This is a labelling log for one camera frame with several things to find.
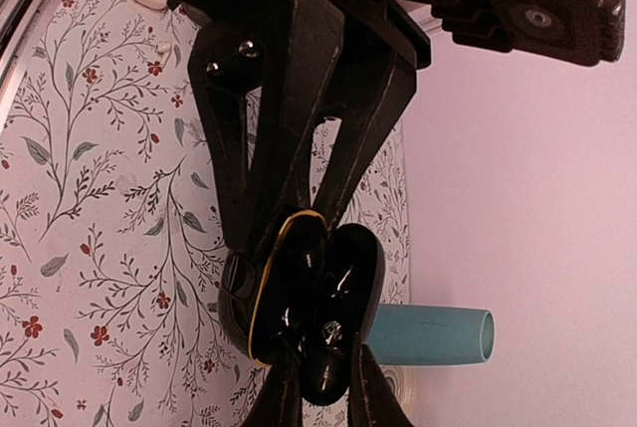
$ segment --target teal cup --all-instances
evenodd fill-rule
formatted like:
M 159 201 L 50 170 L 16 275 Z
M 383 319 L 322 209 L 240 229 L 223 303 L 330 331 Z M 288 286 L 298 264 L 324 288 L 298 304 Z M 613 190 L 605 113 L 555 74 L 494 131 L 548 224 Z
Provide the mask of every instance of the teal cup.
M 489 311 L 380 305 L 367 344 L 383 365 L 487 362 L 494 350 Z

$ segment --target green leaf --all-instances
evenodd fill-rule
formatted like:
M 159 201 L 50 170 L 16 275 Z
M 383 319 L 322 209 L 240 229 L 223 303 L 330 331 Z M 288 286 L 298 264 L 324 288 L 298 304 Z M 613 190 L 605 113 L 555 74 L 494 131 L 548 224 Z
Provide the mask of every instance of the green leaf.
M 177 139 L 181 146 L 183 146 L 183 130 L 185 126 L 186 123 L 181 118 L 175 119 L 175 134 L 177 135 Z
M 93 425 L 91 427 L 98 427 L 98 424 L 102 421 L 102 417 L 104 417 L 104 405 L 100 404 L 100 408 L 98 412 L 96 412 L 96 416 L 93 418 Z
M 183 222 L 188 225 L 190 228 L 192 228 L 195 231 L 198 231 L 199 233 L 206 233 L 206 230 L 204 230 L 201 226 L 201 223 L 199 222 L 199 219 L 195 216 L 194 213 L 191 213 L 190 211 L 186 211 L 183 215 Z
M 27 144 L 27 149 L 29 150 L 29 154 L 31 158 L 34 159 L 36 163 L 39 165 L 46 165 L 49 160 L 51 160 L 51 154 L 35 140 L 32 140 L 28 136 L 22 137 Z
M 136 422 L 141 417 L 141 411 L 143 410 L 143 399 L 128 413 L 128 420 L 130 422 Z
M 144 236 L 157 236 L 163 230 L 163 217 L 157 220 L 155 226 L 144 233 Z
M 73 152 L 73 160 L 78 161 L 82 155 L 84 155 L 89 150 L 93 150 L 96 146 L 98 146 L 96 143 L 83 141 L 78 145 L 76 151 Z
M 209 190 L 210 188 L 208 187 L 208 185 L 206 185 L 203 180 L 201 179 L 201 177 L 199 176 L 199 173 L 193 171 L 192 175 L 190 175 L 190 179 L 192 180 L 192 182 L 197 185 L 199 188 L 205 188 L 206 190 Z
M 78 363 L 78 358 L 80 357 L 80 345 L 76 340 L 76 337 L 73 335 L 70 329 L 64 329 L 64 340 L 71 347 L 73 351 L 73 357 L 76 359 L 76 364 Z
M 181 287 L 181 282 L 177 282 L 177 298 L 179 298 L 179 302 L 188 308 L 188 297 L 186 296 L 186 292 L 183 291 Z
M 175 53 L 175 67 L 181 64 L 181 49 L 176 44 L 172 46 L 172 50 Z
M 69 258 L 68 253 L 65 256 L 53 258 L 51 261 L 49 261 L 49 263 L 40 268 L 40 273 L 42 273 L 42 276 L 44 276 L 45 278 L 51 278 L 56 273 L 58 273 L 58 271 L 60 271 L 60 268 L 62 268 L 67 262 L 67 258 Z
M 35 57 L 37 57 L 38 59 L 46 59 L 47 58 L 47 52 L 44 50 L 44 48 L 38 46 L 36 47 L 36 50 L 34 51 L 33 55 Z
M 67 87 L 69 88 L 69 92 L 73 91 L 73 78 L 75 77 L 75 73 L 73 72 L 73 68 L 67 62 L 67 69 L 64 72 L 65 77 L 67 78 Z

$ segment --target screw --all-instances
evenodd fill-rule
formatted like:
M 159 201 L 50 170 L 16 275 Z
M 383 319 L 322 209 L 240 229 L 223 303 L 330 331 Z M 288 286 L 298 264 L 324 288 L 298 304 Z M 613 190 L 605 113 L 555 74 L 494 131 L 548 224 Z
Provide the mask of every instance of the screw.
M 327 345 L 332 345 L 342 339 L 342 326 L 335 320 L 331 320 L 322 327 L 322 336 Z
M 254 42 L 243 41 L 239 44 L 239 54 L 246 59 L 257 59 L 261 55 L 261 52 L 259 52 Z
M 223 74 L 223 71 L 219 67 L 219 64 L 216 62 L 211 62 L 206 66 L 206 72 L 211 76 L 220 76 Z
M 541 29 L 548 29 L 553 25 L 551 17 L 538 9 L 527 9 L 525 11 L 525 17 L 534 26 L 540 27 Z

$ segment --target patterned fabric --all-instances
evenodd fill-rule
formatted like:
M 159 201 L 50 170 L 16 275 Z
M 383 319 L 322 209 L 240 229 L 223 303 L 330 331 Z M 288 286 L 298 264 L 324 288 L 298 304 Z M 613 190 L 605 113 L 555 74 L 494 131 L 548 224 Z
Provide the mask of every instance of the patterned fabric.
M 185 67 L 196 28 L 129 0 L 58 3 L 0 138 L 0 425 L 237 425 L 265 371 L 217 318 L 226 249 Z M 165 64 L 158 42 L 174 45 Z M 318 129 L 313 191 L 334 136 Z M 383 242 L 384 301 L 406 301 L 399 129 L 346 218 Z M 306 416 L 343 425 L 344 404 Z

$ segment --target red flower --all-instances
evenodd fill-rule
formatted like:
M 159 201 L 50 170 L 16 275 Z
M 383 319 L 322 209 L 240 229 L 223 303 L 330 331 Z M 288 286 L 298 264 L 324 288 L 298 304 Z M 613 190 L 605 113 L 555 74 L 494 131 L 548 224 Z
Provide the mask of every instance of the red flower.
M 95 69 L 88 68 L 82 72 L 82 77 L 87 80 L 87 84 L 93 84 L 98 79 L 98 73 Z
M 37 316 L 31 316 L 29 320 L 22 321 L 22 327 L 24 328 L 24 335 L 27 337 L 32 337 L 33 339 L 37 339 L 40 335 L 40 331 L 42 330 L 42 325 L 38 323 Z
M 181 106 L 183 106 L 183 99 L 181 98 L 180 94 L 175 94 L 175 97 L 170 99 L 170 101 L 175 104 L 175 108 L 180 108 Z
M 103 325 L 102 327 L 96 325 L 95 329 L 93 329 L 93 332 L 91 332 L 91 338 L 95 339 L 96 341 L 94 342 L 94 344 L 97 347 L 100 347 L 103 342 L 106 342 L 110 339 L 107 327 L 105 325 Z
M 161 67 L 161 63 L 160 62 L 149 62 L 148 63 L 148 73 L 149 74 L 153 74 L 154 76 L 158 76 L 159 74 L 161 74 L 163 72 L 163 68 Z
M 203 363 L 203 368 L 208 373 L 212 372 L 212 369 L 214 368 L 214 366 L 215 366 L 215 363 L 211 359 L 208 359 Z
M 159 293 L 159 296 L 157 297 L 157 304 L 163 310 L 168 309 L 168 306 L 170 305 L 170 298 L 166 295 L 164 291 Z

